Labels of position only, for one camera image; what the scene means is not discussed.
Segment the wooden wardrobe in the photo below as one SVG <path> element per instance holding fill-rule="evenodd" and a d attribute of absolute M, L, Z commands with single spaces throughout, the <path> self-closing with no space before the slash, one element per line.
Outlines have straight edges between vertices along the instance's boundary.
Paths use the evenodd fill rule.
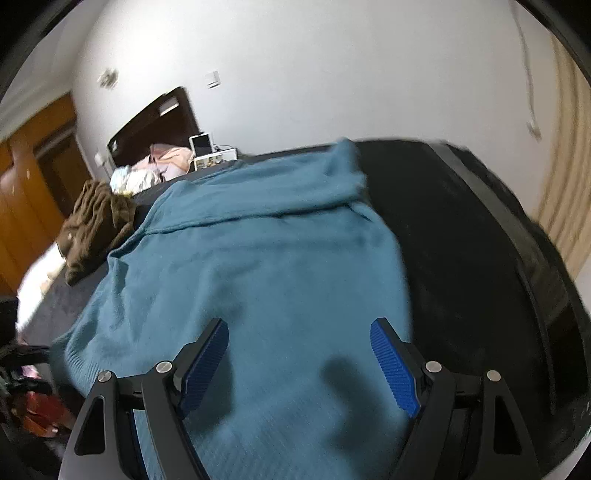
<path fill-rule="evenodd" d="M 14 295 L 24 274 L 57 236 L 65 215 L 34 150 L 76 121 L 69 93 L 1 141 L 1 293 Z"/>

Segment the white tablet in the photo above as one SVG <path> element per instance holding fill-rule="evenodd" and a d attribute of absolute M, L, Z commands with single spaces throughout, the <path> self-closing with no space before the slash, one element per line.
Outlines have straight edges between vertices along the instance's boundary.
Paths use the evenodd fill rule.
<path fill-rule="evenodd" d="M 188 138 L 188 142 L 195 157 L 211 155 L 214 152 L 214 145 L 209 133 L 192 135 Z"/>

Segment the dark wooden headboard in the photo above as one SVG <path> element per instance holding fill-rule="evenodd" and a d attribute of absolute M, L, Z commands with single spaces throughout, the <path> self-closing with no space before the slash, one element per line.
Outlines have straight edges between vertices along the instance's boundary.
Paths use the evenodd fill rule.
<path fill-rule="evenodd" d="M 186 90 L 176 87 L 162 94 L 129 120 L 108 141 L 114 165 L 132 165 L 150 153 L 153 144 L 189 147 L 199 133 Z"/>

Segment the wall socket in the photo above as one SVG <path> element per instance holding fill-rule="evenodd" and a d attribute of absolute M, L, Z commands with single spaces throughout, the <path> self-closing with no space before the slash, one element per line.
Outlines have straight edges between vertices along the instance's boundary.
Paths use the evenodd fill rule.
<path fill-rule="evenodd" d="M 115 69 L 105 69 L 97 79 L 100 88 L 111 90 L 115 87 L 118 80 L 118 71 Z"/>

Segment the blue fleece sweater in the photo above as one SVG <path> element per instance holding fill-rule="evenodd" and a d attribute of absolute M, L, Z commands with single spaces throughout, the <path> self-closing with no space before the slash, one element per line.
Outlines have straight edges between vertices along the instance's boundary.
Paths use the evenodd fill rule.
<path fill-rule="evenodd" d="M 144 373 L 219 318 L 228 350 L 185 422 L 212 478 L 388 477 L 407 418 L 370 324 L 408 337 L 411 312 L 358 160 L 342 140 L 171 185 L 54 342 L 55 380 L 86 394 L 102 370 Z"/>

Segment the white clothes pile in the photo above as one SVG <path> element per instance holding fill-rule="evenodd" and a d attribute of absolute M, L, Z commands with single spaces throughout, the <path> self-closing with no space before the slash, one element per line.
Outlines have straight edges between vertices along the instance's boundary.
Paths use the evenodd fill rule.
<path fill-rule="evenodd" d="M 159 175 L 150 169 L 133 170 L 125 166 L 113 171 L 109 185 L 114 194 L 133 196 L 157 185 L 160 181 Z"/>

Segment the pink striped pillow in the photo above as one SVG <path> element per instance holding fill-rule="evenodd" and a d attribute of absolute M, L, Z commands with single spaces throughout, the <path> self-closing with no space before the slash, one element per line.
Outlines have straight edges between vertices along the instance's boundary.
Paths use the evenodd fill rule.
<path fill-rule="evenodd" d="M 152 144 L 149 153 L 131 169 L 153 171 L 162 181 L 170 181 L 187 174 L 194 154 L 187 147 L 169 144 Z"/>

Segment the brown fleece garment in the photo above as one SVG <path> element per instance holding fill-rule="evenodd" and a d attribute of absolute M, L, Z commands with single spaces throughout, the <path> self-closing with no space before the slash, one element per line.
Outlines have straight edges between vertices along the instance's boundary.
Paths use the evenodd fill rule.
<path fill-rule="evenodd" d="M 87 180 L 55 240 L 73 286 L 92 273 L 134 231 L 136 205 L 106 181 Z"/>

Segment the cream curtain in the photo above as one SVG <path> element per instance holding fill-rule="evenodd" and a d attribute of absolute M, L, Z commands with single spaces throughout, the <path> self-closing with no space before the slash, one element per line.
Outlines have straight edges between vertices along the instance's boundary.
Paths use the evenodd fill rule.
<path fill-rule="evenodd" d="M 575 278 L 590 256 L 590 85 L 559 39 L 552 39 L 558 86 L 556 125 L 535 218 Z"/>

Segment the white wall switch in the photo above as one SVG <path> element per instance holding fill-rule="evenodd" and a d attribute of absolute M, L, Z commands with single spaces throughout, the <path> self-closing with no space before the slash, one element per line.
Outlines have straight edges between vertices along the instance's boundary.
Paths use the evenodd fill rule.
<path fill-rule="evenodd" d="M 204 75 L 204 85 L 207 89 L 212 89 L 221 84 L 221 78 L 217 71 L 208 72 Z"/>

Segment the photo collage frame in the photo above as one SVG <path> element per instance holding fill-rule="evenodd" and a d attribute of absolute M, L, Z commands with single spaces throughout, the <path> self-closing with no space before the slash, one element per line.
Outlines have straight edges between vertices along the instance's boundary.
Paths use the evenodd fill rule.
<path fill-rule="evenodd" d="M 193 158 L 192 166 L 195 171 L 199 171 L 235 160 L 238 160 L 238 150 L 236 148 L 226 148 Z"/>

